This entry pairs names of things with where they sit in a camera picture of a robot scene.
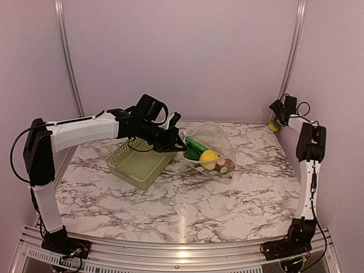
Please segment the green bell pepper toy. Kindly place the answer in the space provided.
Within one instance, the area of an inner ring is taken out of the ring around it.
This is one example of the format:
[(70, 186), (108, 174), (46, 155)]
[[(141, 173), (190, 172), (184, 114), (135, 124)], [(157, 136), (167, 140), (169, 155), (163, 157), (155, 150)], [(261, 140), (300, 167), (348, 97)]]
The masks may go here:
[(268, 128), (274, 132), (274, 133), (278, 133), (281, 129), (281, 125), (277, 123), (277, 121), (270, 121), (268, 124)]

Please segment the clear zip top bag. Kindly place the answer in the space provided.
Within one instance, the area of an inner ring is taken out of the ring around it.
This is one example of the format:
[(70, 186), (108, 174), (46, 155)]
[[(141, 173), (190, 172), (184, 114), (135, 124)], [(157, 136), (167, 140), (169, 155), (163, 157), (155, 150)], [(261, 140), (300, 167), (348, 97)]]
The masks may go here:
[(221, 125), (205, 122), (180, 135), (187, 146), (181, 157), (190, 167), (219, 183), (232, 183), (236, 152)]

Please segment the yellow lemon toy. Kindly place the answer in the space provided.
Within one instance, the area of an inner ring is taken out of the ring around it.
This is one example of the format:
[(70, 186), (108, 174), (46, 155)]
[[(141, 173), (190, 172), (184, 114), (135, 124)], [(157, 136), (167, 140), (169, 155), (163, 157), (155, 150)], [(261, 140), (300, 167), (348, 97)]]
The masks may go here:
[(200, 165), (205, 169), (213, 170), (215, 169), (218, 158), (219, 155), (215, 151), (206, 150), (199, 158)]

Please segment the brown red potato toy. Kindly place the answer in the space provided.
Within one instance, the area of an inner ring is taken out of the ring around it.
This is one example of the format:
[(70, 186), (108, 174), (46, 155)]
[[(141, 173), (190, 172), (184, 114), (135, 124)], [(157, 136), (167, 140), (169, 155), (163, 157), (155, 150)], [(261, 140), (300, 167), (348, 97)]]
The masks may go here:
[(226, 158), (224, 164), (217, 164), (216, 167), (222, 172), (230, 172), (235, 169), (235, 163), (231, 159)]

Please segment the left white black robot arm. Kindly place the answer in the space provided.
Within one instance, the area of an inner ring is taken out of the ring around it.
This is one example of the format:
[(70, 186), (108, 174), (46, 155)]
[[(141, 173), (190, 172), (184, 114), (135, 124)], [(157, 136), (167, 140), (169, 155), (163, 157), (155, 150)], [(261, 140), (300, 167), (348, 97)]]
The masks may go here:
[(155, 122), (159, 106), (132, 106), (111, 109), (98, 115), (61, 122), (33, 121), (23, 150), (33, 205), (44, 227), (42, 248), (61, 254), (76, 249), (86, 252), (89, 242), (68, 236), (55, 197), (53, 155), (64, 149), (104, 139), (139, 138), (155, 152), (185, 151), (186, 145), (176, 127), (181, 115), (166, 117), (167, 128)]

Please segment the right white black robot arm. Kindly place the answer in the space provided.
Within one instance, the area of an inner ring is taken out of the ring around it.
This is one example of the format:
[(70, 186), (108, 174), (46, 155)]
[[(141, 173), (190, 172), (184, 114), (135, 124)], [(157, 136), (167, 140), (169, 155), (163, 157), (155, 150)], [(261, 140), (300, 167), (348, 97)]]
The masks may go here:
[(326, 128), (298, 112), (297, 98), (287, 96), (270, 105), (283, 126), (299, 133), (296, 158), (300, 165), (300, 196), (295, 215), (284, 238), (262, 245), (266, 259), (284, 258), (310, 251), (311, 239), (319, 225), (316, 216), (317, 188), (325, 156)]

